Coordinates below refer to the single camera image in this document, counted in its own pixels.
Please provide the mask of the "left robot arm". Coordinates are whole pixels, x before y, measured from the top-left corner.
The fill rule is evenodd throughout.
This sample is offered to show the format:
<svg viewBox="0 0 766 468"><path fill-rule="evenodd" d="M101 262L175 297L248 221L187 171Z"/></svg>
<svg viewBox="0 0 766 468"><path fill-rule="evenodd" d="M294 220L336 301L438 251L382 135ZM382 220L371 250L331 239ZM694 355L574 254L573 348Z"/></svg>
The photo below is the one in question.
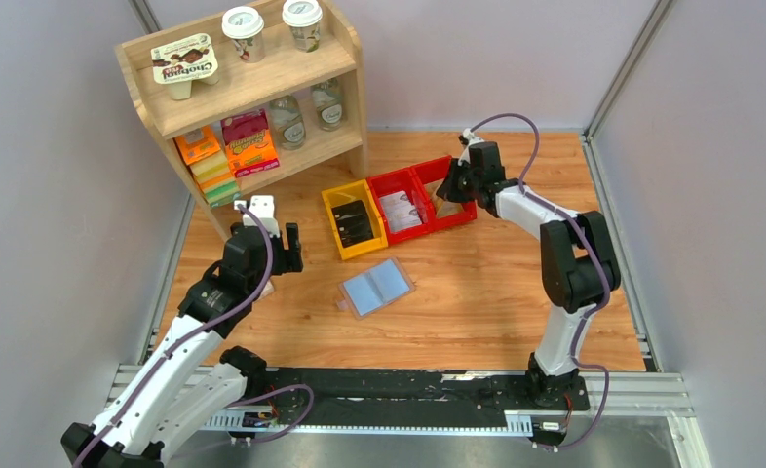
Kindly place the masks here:
<svg viewBox="0 0 766 468"><path fill-rule="evenodd" d="M72 423L60 443L74 467L164 467L204 424L268 389L263 363L227 350L192 389L185 383L251 311L273 276L303 269L299 227L235 223L222 258L189 288L167 334L118 398L88 423Z"/></svg>

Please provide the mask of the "beige leather card holder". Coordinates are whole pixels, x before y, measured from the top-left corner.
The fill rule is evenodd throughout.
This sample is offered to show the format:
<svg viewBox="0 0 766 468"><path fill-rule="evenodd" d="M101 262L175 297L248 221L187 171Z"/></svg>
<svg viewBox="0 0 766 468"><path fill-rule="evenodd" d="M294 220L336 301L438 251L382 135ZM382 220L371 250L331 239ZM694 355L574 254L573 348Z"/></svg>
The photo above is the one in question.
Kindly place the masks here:
<svg viewBox="0 0 766 468"><path fill-rule="evenodd" d="M359 273L338 286L336 306L358 320L385 308L415 291L415 285L396 258Z"/></svg>

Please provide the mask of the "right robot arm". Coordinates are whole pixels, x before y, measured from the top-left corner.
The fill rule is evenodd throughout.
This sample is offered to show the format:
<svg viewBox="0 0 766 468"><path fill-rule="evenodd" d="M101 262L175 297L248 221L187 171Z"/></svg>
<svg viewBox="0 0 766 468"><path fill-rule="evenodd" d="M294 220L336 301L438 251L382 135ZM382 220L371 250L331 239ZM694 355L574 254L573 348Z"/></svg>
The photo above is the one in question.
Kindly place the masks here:
<svg viewBox="0 0 766 468"><path fill-rule="evenodd" d="M536 407L559 401L578 375L580 347L592 316L621 284L621 271L605 216L566 209L508 178L494 141L464 138L437 194L474 202L539 242L544 291L551 303L545 333L528 364L525 393Z"/></svg>

